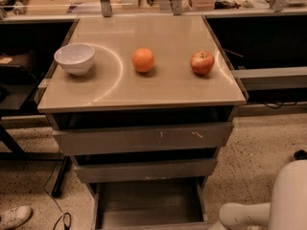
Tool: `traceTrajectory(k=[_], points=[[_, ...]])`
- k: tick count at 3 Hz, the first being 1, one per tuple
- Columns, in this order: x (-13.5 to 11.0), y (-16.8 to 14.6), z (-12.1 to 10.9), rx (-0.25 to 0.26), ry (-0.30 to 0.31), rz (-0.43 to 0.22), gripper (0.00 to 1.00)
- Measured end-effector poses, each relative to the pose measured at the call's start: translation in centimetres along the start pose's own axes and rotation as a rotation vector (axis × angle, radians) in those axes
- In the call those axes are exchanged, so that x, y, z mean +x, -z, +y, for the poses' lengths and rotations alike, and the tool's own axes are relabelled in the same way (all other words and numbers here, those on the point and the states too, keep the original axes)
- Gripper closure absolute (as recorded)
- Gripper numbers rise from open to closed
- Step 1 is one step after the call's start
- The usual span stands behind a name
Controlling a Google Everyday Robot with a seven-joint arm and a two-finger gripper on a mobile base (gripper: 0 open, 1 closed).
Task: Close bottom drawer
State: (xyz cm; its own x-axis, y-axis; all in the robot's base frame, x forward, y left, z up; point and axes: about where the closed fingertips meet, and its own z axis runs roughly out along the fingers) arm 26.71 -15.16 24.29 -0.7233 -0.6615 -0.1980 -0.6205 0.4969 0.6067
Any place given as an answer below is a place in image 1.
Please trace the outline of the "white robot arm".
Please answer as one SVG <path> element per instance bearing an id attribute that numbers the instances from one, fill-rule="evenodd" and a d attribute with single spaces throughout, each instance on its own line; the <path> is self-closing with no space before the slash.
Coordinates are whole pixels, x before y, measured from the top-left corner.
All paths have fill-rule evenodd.
<path id="1" fill-rule="evenodd" d="M 284 166 L 269 203 L 224 204 L 208 230 L 307 230 L 307 161 Z"/>

